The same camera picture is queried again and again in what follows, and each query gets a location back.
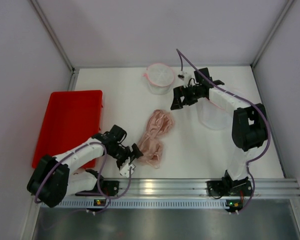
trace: gray wall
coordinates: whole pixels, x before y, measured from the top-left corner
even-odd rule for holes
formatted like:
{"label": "gray wall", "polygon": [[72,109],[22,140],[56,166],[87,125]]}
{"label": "gray wall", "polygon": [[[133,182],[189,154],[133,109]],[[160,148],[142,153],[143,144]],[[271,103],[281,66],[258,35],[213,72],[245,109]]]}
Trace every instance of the gray wall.
{"label": "gray wall", "polygon": [[249,65],[285,0],[38,0],[75,67]]}
{"label": "gray wall", "polygon": [[300,0],[255,69],[284,169],[300,185]]}
{"label": "gray wall", "polygon": [[50,93],[70,73],[26,0],[0,0],[0,239],[19,239]]}

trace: pink fabric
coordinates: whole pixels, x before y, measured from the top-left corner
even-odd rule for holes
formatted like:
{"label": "pink fabric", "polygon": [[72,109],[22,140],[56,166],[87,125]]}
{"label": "pink fabric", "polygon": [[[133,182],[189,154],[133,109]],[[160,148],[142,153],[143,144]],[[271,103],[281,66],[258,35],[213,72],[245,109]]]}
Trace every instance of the pink fabric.
{"label": "pink fabric", "polygon": [[155,169],[160,167],[164,146],[158,137],[167,134],[174,124],[175,121],[169,112],[158,109],[152,113],[145,133],[137,144],[143,153],[143,156],[138,158],[139,162],[149,164]]}

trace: red tray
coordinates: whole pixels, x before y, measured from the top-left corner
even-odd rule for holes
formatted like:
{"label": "red tray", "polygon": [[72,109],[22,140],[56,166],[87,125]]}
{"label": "red tray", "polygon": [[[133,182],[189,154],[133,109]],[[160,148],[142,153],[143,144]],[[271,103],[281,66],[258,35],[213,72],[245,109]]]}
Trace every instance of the red tray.
{"label": "red tray", "polygon": [[[32,167],[41,157],[62,154],[82,144],[100,130],[102,91],[53,92],[46,107]],[[93,168],[96,160],[83,168]]]}

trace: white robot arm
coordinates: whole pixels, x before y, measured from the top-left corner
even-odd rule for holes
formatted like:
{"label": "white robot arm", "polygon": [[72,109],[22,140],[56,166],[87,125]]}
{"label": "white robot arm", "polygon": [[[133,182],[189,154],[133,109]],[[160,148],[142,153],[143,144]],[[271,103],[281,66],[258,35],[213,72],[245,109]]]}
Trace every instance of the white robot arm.
{"label": "white robot arm", "polygon": [[[92,159],[103,156],[105,150],[108,155],[116,159],[120,174],[128,178],[136,168],[132,161],[143,154],[136,144],[132,145],[132,151],[128,146],[121,144],[126,135],[126,131],[114,125],[110,131],[104,134],[98,133],[67,152],[55,156],[43,156],[30,178],[27,190],[38,195],[40,200],[51,208],[68,195],[82,191],[92,191],[97,194],[98,172],[92,169],[81,173],[74,174],[74,172]],[[103,177],[101,179],[104,187],[119,185],[117,181],[103,181]]]}
{"label": "white robot arm", "polygon": [[[217,88],[209,89],[209,100],[219,108],[224,109],[232,118],[237,109],[249,108],[250,105],[237,99],[234,96],[227,94]],[[246,162],[254,158],[257,147],[250,148],[244,151],[241,148],[235,147],[235,151],[227,169],[227,173],[233,181],[245,179],[248,176]]]}
{"label": "white robot arm", "polygon": [[[199,70],[215,85],[224,85],[220,80],[213,81],[208,68]],[[233,157],[230,159],[228,169],[221,180],[207,183],[208,193],[212,197],[244,196],[252,194],[251,183],[248,181],[246,162],[253,159],[257,148],[268,139],[266,124],[260,114],[249,104],[238,98],[219,90],[203,79],[201,74],[194,72],[195,82],[185,84],[173,89],[173,102],[171,110],[182,109],[198,102],[199,98],[207,98],[218,107],[224,109],[232,116],[232,140],[236,146]],[[262,104],[255,105],[266,117],[266,110]]]}

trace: purple cable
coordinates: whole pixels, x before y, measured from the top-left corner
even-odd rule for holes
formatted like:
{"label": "purple cable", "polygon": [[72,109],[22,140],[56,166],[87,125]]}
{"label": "purple cable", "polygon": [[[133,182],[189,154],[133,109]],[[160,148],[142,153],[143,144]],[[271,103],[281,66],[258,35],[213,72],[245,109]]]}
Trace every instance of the purple cable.
{"label": "purple cable", "polygon": [[176,49],[180,59],[181,59],[181,68],[183,68],[183,61],[182,61],[182,58],[184,58],[184,60],[187,61],[187,63],[193,67],[197,72],[198,74],[203,77],[208,83],[210,83],[212,86],[214,86],[215,88],[219,89],[220,91],[226,93],[226,94],[229,94],[230,96],[233,96],[241,101],[244,101],[246,102],[247,104],[251,105],[258,113],[259,115],[261,116],[262,120],[264,121],[264,124],[265,124],[265,127],[266,127],[266,132],[267,132],[267,137],[268,137],[268,141],[266,143],[266,146],[264,148],[264,150],[262,151],[262,153],[259,155],[259,156],[256,156],[255,158],[251,159],[251,160],[248,160],[245,165],[246,165],[246,171],[248,173],[248,175],[251,177],[251,180],[252,180],[252,194],[251,196],[249,197],[248,201],[246,202],[246,204],[244,205],[244,207],[240,210],[240,212],[245,209],[247,207],[247,205],[251,202],[251,199],[255,193],[255,189],[256,189],[256,184],[255,184],[255,179],[254,177],[252,176],[250,170],[249,170],[249,164],[260,159],[263,155],[266,154],[267,150],[269,149],[269,146],[270,146],[270,141],[271,141],[271,130],[270,130],[270,125],[265,117],[265,115],[262,113],[262,111],[255,105],[253,104],[251,101],[249,101],[248,99],[245,99],[241,96],[238,96],[238,95],[235,95],[234,93],[230,92],[230,91],[226,91],[225,89],[219,87],[218,85],[214,84],[214,82],[212,82],[209,78],[207,78],[202,72],[199,71],[198,68],[196,68],[196,66],[188,59],[186,58],[186,56],[180,52],[179,49]]}
{"label": "purple cable", "polygon": [[[104,166],[106,164],[107,155],[108,155],[106,147],[102,143],[100,143],[100,142],[93,141],[90,144],[82,145],[81,147],[77,148],[74,152],[77,153],[81,149],[84,149],[85,147],[88,147],[90,145],[100,145],[103,148],[103,151],[104,151],[104,160],[102,162],[102,165],[101,165],[101,168],[100,168],[97,180],[96,180],[96,185],[97,185],[98,191],[100,193],[92,193],[92,192],[90,192],[90,193],[84,193],[84,194],[85,195],[90,195],[90,196],[103,196],[103,197],[105,197],[108,200],[116,200],[116,199],[121,198],[123,195],[125,195],[127,193],[127,191],[130,188],[131,180],[132,180],[131,168],[129,169],[129,182],[128,182],[128,185],[127,185],[126,189],[124,190],[124,192],[122,194],[120,194],[119,196],[109,197],[108,195],[104,194],[104,192],[102,192],[101,187],[100,187],[100,176],[101,176],[101,172],[102,172],[102,170],[103,170],[103,168],[104,168]],[[35,193],[34,202],[36,204],[42,203],[42,201],[38,200],[39,194],[40,194],[42,188],[44,187],[44,185],[46,184],[47,180],[49,179],[49,177],[54,173],[54,171],[57,169],[57,167],[59,167],[65,160],[67,160],[68,158],[70,158],[73,154],[74,153],[71,152],[67,156],[65,156],[63,159],[61,159],[56,165],[53,166],[53,168],[45,176],[45,178],[43,179],[41,185],[39,186],[38,190]]]}
{"label": "purple cable", "polygon": [[92,144],[97,144],[97,145],[102,146],[102,147],[103,147],[103,151],[104,151],[104,160],[103,160],[103,162],[102,162],[102,165],[101,165],[101,167],[100,167],[99,174],[98,174],[98,177],[97,177],[97,180],[96,180],[96,186],[97,186],[97,188],[98,188],[99,193],[101,194],[101,196],[103,196],[103,197],[105,197],[106,199],[109,199],[109,200],[116,200],[116,199],[121,198],[122,196],[124,196],[124,195],[128,192],[128,190],[129,190],[129,188],[130,188],[131,180],[132,180],[132,173],[131,173],[131,169],[132,169],[132,168],[130,167],[130,169],[129,169],[129,182],[128,182],[128,185],[126,186],[126,189],[124,190],[124,192],[121,193],[121,194],[118,195],[118,196],[115,196],[115,197],[109,197],[108,195],[106,195],[106,194],[102,191],[102,189],[101,189],[101,187],[100,187],[100,176],[101,176],[101,172],[102,172],[102,170],[103,170],[104,167],[105,167],[106,160],[107,160],[107,156],[108,156],[108,154],[107,154],[107,149],[106,149],[105,145],[103,145],[103,144],[100,143],[100,142],[92,142]]}
{"label": "purple cable", "polygon": [[[109,207],[110,203],[111,203],[111,201],[109,201],[107,203],[107,205],[104,208],[102,208],[101,210],[95,211],[95,214],[100,214],[100,213],[104,212]],[[87,210],[86,209],[82,209],[82,208],[73,210],[73,211],[69,212],[68,214],[66,214],[65,216],[63,216],[59,221],[57,221],[57,222],[53,223],[52,225],[50,225],[49,227],[45,227],[44,226],[44,219],[41,217],[41,219],[40,219],[40,225],[41,225],[41,227],[42,227],[42,229],[44,231],[48,231],[50,229],[53,229],[55,226],[57,226],[61,222],[63,222],[65,219],[67,219],[68,217],[70,217],[72,214],[75,214],[75,213],[78,213],[78,212],[83,212],[83,211],[86,212]]]}

